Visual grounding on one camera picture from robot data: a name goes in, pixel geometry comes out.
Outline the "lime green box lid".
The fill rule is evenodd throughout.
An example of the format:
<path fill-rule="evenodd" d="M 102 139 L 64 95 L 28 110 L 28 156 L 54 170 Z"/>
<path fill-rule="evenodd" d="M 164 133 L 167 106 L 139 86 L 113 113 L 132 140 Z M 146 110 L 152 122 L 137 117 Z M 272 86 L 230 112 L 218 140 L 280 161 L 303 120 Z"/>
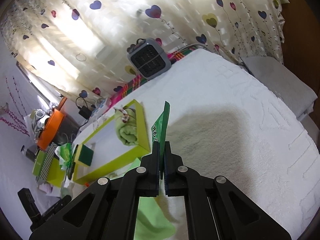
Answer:
<path fill-rule="evenodd" d="M 65 177 L 65 171 L 61 170 L 60 166 L 59 166 L 59 160 L 55 158 L 51 163 L 50 169 L 49 169 L 49 174 L 47 177 L 47 180 L 42 180 L 45 181 L 55 187 L 60 187 L 61 183 Z"/>

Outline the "white power strip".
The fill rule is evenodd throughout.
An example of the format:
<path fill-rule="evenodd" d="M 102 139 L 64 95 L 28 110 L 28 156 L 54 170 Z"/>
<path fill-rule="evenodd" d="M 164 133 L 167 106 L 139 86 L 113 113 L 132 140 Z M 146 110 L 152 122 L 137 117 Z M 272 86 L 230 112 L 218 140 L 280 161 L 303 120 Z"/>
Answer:
<path fill-rule="evenodd" d="M 95 109 L 91 114 L 91 119 L 98 119 L 110 108 L 111 100 L 110 98 L 98 99 Z"/>

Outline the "black power adapter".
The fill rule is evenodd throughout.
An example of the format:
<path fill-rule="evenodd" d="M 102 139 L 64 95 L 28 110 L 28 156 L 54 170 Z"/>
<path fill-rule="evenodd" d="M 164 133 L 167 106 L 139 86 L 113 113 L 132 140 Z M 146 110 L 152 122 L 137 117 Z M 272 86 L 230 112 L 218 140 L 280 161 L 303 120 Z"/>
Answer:
<path fill-rule="evenodd" d="M 92 111 L 89 110 L 88 107 L 82 106 L 82 107 L 78 107 L 78 109 L 79 109 L 79 114 L 80 114 L 84 119 L 88 120 L 88 119 L 91 117 Z"/>

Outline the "striped gift box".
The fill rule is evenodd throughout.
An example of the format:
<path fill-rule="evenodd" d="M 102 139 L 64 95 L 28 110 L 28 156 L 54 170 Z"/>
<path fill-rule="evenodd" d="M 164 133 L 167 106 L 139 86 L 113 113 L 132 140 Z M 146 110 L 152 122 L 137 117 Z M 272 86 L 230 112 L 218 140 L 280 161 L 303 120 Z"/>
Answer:
<path fill-rule="evenodd" d="M 49 146 L 48 151 L 38 150 L 33 166 L 32 174 L 42 180 L 47 180 L 51 163 L 55 156 L 54 145 Z"/>

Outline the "heart pattern curtain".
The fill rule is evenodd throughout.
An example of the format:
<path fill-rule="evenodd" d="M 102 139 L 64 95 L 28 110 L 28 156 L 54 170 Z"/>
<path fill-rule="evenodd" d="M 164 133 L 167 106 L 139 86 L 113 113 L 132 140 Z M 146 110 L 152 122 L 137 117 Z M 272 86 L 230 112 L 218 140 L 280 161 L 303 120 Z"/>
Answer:
<path fill-rule="evenodd" d="M 14 0 L 1 19 L 12 56 L 63 96 L 108 97 L 135 75 L 127 54 L 153 38 L 166 53 L 199 44 L 238 63 L 283 60 L 289 0 Z"/>

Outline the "yellow green scrub sponge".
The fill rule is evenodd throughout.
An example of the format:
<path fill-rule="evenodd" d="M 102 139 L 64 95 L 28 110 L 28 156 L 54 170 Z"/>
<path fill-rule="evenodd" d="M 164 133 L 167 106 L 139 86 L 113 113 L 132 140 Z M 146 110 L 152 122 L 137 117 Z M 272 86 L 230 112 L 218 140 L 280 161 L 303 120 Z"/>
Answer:
<path fill-rule="evenodd" d="M 87 147 L 84 144 L 80 144 L 76 146 L 75 149 L 75 158 L 74 162 L 78 165 L 89 167 L 91 166 L 92 159 L 93 159 L 94 151 Z"/>

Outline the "rolled olive green towel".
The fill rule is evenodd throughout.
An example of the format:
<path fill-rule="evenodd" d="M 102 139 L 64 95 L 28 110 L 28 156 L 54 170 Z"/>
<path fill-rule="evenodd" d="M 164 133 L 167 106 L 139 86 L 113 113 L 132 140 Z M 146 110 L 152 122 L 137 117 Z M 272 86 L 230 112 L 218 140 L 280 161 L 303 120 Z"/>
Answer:
<path fill-rule="evenodd" d="M 125 146 L 138 144 L 136 111 L 132 108 L 115 108 L 115 131 L 118 139 Z"/>

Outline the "lime green cardboard box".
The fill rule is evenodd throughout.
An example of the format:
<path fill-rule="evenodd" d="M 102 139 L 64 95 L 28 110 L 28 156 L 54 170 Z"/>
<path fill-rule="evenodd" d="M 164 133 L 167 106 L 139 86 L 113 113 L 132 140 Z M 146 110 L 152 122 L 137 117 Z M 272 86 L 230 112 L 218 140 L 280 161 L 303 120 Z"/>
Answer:
<path fill-rule="evenodd" d="M 96 129 L 93 125 L 89 125 L 75 139 L 74 145 L 85 145 L 92 149 L 93 158 L 90 166 L 75 165 L 72 176 L 75 183 L 80 185 L 91 183 L 151 152 L 143 106 L 138 101 L 132 100 L 127 107 L 136 112 L 137 145 L 125 146 L 117 138 L 114 116 L 107 117 Z"/>

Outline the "orange shelf ledge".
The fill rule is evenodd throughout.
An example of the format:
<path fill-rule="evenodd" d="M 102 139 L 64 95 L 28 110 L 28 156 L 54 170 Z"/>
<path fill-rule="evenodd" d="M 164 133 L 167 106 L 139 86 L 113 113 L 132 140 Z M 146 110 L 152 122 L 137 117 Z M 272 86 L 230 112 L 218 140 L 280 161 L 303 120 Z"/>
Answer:
<path fill-rule="evenodd" d="M 61 112 L 61 108 L 64 106 L 67 98 L 63 97 L 57 107 L 54 108 L 53 113 L 46 122 L 44 129 L 38 139 L 37 146 L 39 149 L 45 151 L 46 148 L 52 143 L 54 137 L 56 136 L 62 121 L 66 117 L 64 113 Z"/>

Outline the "white towel bedspread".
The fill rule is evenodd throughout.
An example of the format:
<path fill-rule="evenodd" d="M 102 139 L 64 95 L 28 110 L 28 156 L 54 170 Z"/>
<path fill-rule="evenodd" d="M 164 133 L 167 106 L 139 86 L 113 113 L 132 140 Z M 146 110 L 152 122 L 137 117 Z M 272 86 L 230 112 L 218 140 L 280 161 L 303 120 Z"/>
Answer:
<path fill-rule="evenodd" d="M 319 152 L 292 111 L 262 83 L 216 54 L 199 49 L 119 102 L 142 103 L 151 126 L 170 103 L 166 140 L 186 166 L 225 176 L 298 239 L 319 209 Z M 32 162 L 20 153 L 28 136 L 1 125 L 1 209 L 28 239 L 31 221 L 17 192 L 33 187 L 46 211 L 56 198 L 36 187 Z"/>

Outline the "light green microfibre cloth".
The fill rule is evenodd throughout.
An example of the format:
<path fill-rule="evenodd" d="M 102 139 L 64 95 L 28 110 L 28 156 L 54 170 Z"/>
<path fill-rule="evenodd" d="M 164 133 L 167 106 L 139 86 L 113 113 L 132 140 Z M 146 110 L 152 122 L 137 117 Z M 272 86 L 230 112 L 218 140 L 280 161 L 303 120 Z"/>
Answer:
<path fill-rule="evenodd" d="M 176 233 L 154 198 L 140 197 L 134 239 L 166 239 Z"/>

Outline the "grey white pillow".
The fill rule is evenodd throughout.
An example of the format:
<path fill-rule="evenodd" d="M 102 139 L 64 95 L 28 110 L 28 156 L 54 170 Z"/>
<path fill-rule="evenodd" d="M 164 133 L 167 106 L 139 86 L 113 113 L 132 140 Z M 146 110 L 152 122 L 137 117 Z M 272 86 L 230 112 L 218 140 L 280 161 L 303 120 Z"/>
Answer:
<path fill-rule="evenodd" d="M 242 61 L 257 80 L 280 98 L 301 121 L 313 112 L 316 93 L 283 64 L 272 57 L 243 57 Z"/>

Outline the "grey portable heater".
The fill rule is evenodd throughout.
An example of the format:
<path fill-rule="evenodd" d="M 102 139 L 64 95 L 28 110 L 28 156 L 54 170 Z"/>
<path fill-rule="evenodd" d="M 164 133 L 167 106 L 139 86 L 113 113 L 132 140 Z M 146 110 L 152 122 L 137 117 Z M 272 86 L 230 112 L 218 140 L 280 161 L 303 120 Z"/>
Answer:
<path fill-rule="evenodd" d="M 127 48 L 127 57 L 139 74 L 152 80 L 168 71 L 172 63 L 161 45 L 153 38 L 140 39 Z"/>

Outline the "green tissue packet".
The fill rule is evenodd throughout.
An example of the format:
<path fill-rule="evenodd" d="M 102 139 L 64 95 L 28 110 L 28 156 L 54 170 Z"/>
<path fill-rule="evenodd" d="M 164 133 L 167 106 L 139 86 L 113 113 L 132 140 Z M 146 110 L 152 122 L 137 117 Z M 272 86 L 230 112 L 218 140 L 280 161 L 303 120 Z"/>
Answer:
<path fill-rule="evenodd" d="M 57 146 L 55 149 L 55 155 L 59 159 L 59 166 L 61 170 L 66 171 L 72 163 L 73 151 L 71 143 L 68 142 L 61 146 Z"/>

